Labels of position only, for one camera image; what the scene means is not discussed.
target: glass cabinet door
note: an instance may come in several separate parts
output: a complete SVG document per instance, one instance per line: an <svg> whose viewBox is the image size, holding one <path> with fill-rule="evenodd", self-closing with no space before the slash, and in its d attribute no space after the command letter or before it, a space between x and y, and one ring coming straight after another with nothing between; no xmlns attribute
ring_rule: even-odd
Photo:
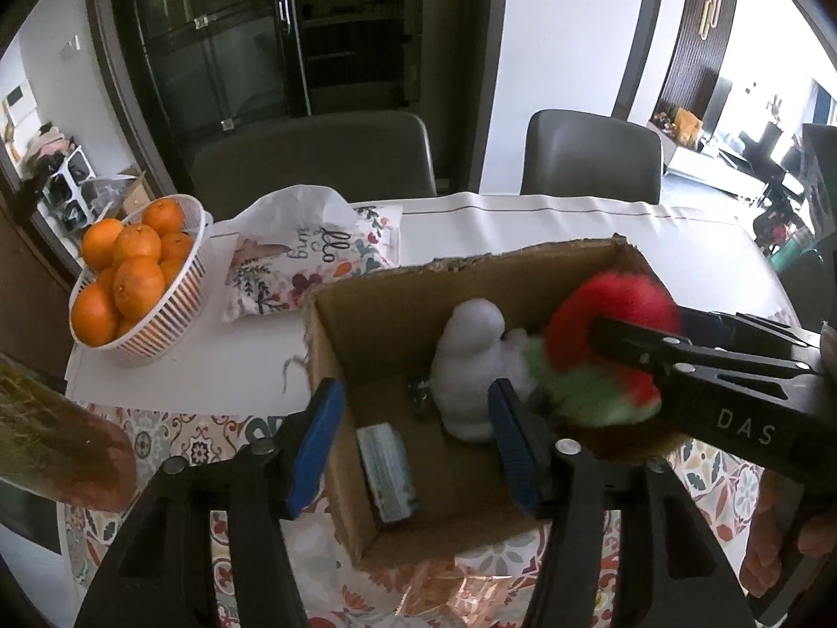
<svg viewBox="0 0 837 628"><path fill-rule="evenodd" d="M240 125L308 115L293 0L134 0L173 140L191 154Z"/></svg>

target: fluffy toy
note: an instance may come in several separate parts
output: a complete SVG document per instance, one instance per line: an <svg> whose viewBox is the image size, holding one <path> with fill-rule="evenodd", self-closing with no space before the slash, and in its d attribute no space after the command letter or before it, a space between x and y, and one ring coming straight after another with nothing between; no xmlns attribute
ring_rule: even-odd
<svg viewBox="0 0 837 628"><path fill-rule="evenodd" d="M507 377L526 399L535 383L526 368L529 336L522 328L505 338L505 319L493 302L471 299L454 309L436 345L430 391L445 430L458 440L484 443L494 437L488 419L488 388Z"/></svg>
<svg viewBox="0 0 837 628"><path fill-rule="evenodd" d="M639 423L660 410L647 373L593 354L587 333L599 316L677 333L677 306L647 276L608 272L590 278L552 315L543 343L526 351L531 374L558 412L582 427Z"/></svg>

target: dark wooden door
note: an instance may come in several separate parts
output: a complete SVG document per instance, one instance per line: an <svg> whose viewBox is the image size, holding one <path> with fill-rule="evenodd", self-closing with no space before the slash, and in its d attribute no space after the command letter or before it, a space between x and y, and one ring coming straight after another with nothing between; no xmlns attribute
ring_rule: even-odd
<svg viewBox="0 0 837 628"><path fill-rule="evenodd" d="M700 39L700 19L707 0L685 0L680 32L668 75L660 92L658 110L678 107L703 119L721 72L738 0L722 0L717 27Z"/></svg>

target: white cotton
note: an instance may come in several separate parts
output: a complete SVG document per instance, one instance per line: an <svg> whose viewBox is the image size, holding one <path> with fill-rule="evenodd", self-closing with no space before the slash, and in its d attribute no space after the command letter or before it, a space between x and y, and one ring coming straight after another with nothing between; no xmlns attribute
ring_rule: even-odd
<svg viewBox="0 0 837 628"><path fill-rule="evenodd" d="M494 437L488 418L488 388L507 377L525 400L535 389L523 352L529 336L522 328L505 338L505 319L493 302L471 299L454 309L436 345L430 391L445 430L455 438L484 444Z"/></svg>

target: fruit basket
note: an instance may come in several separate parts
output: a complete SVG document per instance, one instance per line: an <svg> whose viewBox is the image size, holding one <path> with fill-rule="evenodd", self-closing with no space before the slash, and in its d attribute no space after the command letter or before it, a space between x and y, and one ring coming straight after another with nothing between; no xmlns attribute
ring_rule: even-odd
<svg viewBox="0 0 837 628"><path fill-rule="evenodd" d="M95 271L89 267L85 268L70 294L70 333L73 339L95 351L112 352L131 366L150 363L167 352L187 333L208 298L206 277L211 261L211 247L205 241L212 232L212 215L192 196L177 194L167 198L173 199L183 211L183 232L194 242L183 261L183 267L165 289L162 297L131 330L100 346L85 344L76 334L72 314L78 294L96 282ZM152 201L141 210L128 215L123 220L125 228L140 222L145 210L155 203L156 201Z"/></svg>

